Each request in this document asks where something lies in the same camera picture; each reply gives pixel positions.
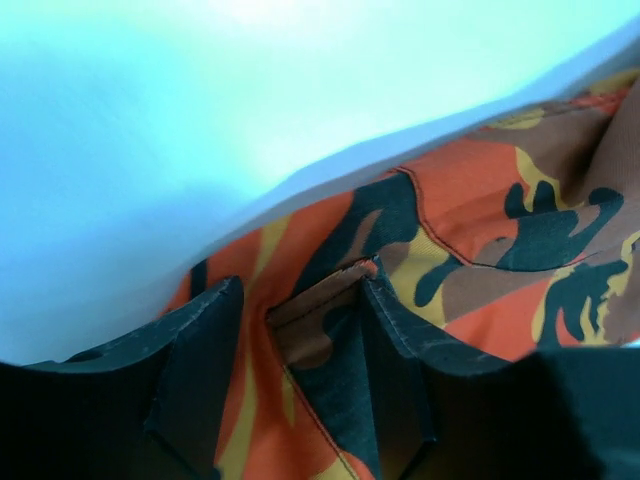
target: clothing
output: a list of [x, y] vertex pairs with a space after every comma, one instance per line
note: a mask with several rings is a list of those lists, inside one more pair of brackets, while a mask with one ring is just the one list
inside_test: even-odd
[[366, 276], [509, 361], [639, 338], [639, 75], [480, 128], [196, 266], [169, 309], [227, 276], [245, 287], [223, 478], [379, 478], [352, 308]]

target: garment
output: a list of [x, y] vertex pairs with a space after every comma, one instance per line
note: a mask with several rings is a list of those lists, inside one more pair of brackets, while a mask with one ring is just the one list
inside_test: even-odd
[[169, 310], [227, 276], [245, 287], [223, 478], [379, 478], [352, 315], [367, 275], [508, 361], [639, 338], [639, 75], [480, 128], [196, 266]]

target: light blue surface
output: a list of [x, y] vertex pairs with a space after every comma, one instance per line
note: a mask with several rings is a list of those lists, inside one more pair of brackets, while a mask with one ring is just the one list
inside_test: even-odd
[[138, 327], [246, 225], [556, 96], [640, 33], [637, 0], [164, 3], [0, 6], [0, 360]]

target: pocket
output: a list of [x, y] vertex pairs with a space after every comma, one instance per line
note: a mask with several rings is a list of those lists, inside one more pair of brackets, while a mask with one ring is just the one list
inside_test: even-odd
[[425, 230], [464, 264], [555, 270], [640, 228], [638, 105], [640, 85], [550, 102], [399, 170]]

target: camouflage pattern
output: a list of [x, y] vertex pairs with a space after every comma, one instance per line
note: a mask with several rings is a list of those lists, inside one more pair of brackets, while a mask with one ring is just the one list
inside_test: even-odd
[[639, 74], [481, 128], [196, 267], [170, 308], [229, 275], [246, 289], [223, 478], [379, 478], [350, 308], [365, 275], [507, 360], [637, 339]]

